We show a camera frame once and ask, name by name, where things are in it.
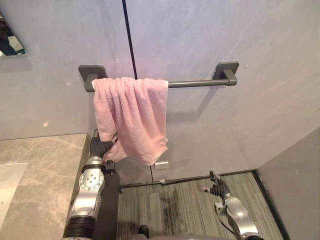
striped carpet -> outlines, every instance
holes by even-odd
[[[251,172],[223,176],[231,194],[248,209],[265,240],[282,240],[280,231]],[[220,198],[201,192],[210,179],[123,189],[119,195],[117,240],[147,225],[150,237],[200,235],[235,239],[219,222],[214,203]]]

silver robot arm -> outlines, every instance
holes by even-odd
[[[214,204],[219,219],[220,216],[227,217],[237,240],[263,240],[242,202],[237,197],[231,196],[228,186],[219,175],[210,171],[210,176],[213,186],[203,187],[202,190],[221,197],[222,201]]]
[[[101,192],[105,186],[105,174],[113,174],[113,161],[104,162],[103,155],[117,141],[101,142],[98,131],[94,131],[90,143],[90,157],[82,168],[79,193],[74,199],[64,229],[63,240],[91,240],[101,205]]]

sink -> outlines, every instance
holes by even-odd
[[[27,163],[0,165],[0,229]]]

gray towel bar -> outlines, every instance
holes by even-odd
[[[239,62],[227,61],[220,62],[216,68],[213,79],[200,81],[171,81],[169,88],[189,88],[206,86],[234,86],[237,84],[235,76]],[[94,79],[103,79],[107,77],[106,69],[101,65],[80,65],[78,68],[84,82],[84,89],[87,92],[94,92],[91,82]]]

towel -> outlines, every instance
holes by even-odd
[[[110,141],[118,134],[118,141],[104,159],[116,162],[136,157],[153,165],[167,150],[168,81],[102,78],[93,80],[92,86],[100,140]]]

